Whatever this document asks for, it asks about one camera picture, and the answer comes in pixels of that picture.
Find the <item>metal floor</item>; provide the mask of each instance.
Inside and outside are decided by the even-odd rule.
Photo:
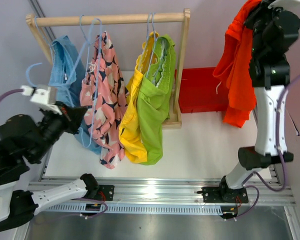
[[[281,206],[257,206],[237,222],[219,216],[108,213],[85,220],[42,212],[27,240],[292,240]]]

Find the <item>perforated metal strip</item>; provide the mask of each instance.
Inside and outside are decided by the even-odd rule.
[[[71,213],[96,213],[85,210],[85,203],[62,203],[48,208],[48,212],[71,212]],[[220,206],[210,205],[155,205],[155,204],[108,204],[107,213],[110,214],[174,214],[174,215],[221,215]]]

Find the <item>clothes hanger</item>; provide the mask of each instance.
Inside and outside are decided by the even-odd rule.
[[[154,52],[155,52],[155,49],[156,49],[156,43],[157,43],[157,39],[158,39],[156,37],[156,30],[155,30],[155,23],[154,23],[155,14],[156,14],[155,12],[152,13],[152,20],[151,20],[152,29],[153,29],[154,44],[153,44],[153,47],[152,47],[152,53],[151,53],[151,57],[150,57],[148,70],[146,71],[146,78],[148,78],[149,69],[150,69],[150,66],[151,66],[151,63],[152,63],[152,59],[154,57]]]
[[[99,45],[98,45],[98,54],[97,54],[97,58],[99,56],[99,54],[101,53],[101,44],[102,44],[102,21],[99,19],[99,18],[95,18],[93,19],[92,23],[91,23],[91,26],[90,26],[90,29],[89,29],[89,32],[88,32],[88,38],[82,28],[82,24],[81,24],[81,20],[82,20],[82,17],[84,15],[81,15],[80,16],[80,21],[79,21],[79,25],[80,25],[80,29],[81,29],[81,32],[83,34],[83,37],[85,39],[85,44],[88,45],[88,54],[87,54],[87,58],[86,58],[86,66],[85,66],[85,69],[87,70],[88,69],[88,63],[89,63],[89,54],[90,54],[90,46],[92,44],[94,44],[97,40],[99,40]],[[96,23],[96,21],[99,21],[100,23],[100,29],[99,29],[99,37],[93,41],[93,42],[90,42],[90,39],[91,39],[91,34],[92,34],[92,29],[93,29],[93,26],[94,24]],[[100,60],[97,61],[97,66],[96,66],[96,76],[95,76],[95,92],[94,92],[94,100],[93,100],[93,106],[92,106],[92,113],[94,113],[95,111],[95,108],[96,108],[96,105],[97,105],[97,92],[98,92],[98,75],[99,75],[99,68],[100,68]],[[95,115],[92,114],[91,115],[91,127],[93,127],[94,125],[94,120],[95,120]],[[83,134],[84,134],[84,129],[82,127],[80,127],[80,130],[81,130],[81,142],[82,142],[82,145],[84,148],[89,148],[91,146],[91,143],[92,143],[92,132],[90,132],[90,139],[89,139],[89,144],[88,146],[85,145],[84,143],[84,138],[83,138]]]
[[[146,52],[146,49],[147,49],[147,46],[148,46],[148,41],[149,41],[149,19],[150,19],[150,15],[151,14],[152,14],[152,12],[150,12],[148,14],[148,20],[146,21],[146,37],[145,37],[146,38],[146,42],[145,42],[145,47],[142,50],[141,58],[140,58],[140,61],[138,63],[138,67],[137,67],[137,69],[138,69],[139,72],[141,71],[141,62],[142,62],[143,56],[144,56],[144,54]]]

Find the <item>red box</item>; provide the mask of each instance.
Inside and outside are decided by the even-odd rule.
[[[214,67],[183,69],[179,95],[182,113],[225,111],[229,90],[213,77]]]

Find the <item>yellow garment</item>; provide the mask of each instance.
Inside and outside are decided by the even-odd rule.
[[[119,126],[119,140],[124,146],[125,155],[135,164],[147,161],[147,150],[141,142],[137,99],[143,76],[150,64],[154,42],[154,33],[152,32],[149,35],[148,42],[142,44],[143,54],[137,58],[134,74],[126,86],[130,93],[126,100],[128,107]],[[156,61],[157,58],[153,56],[152,63]]]

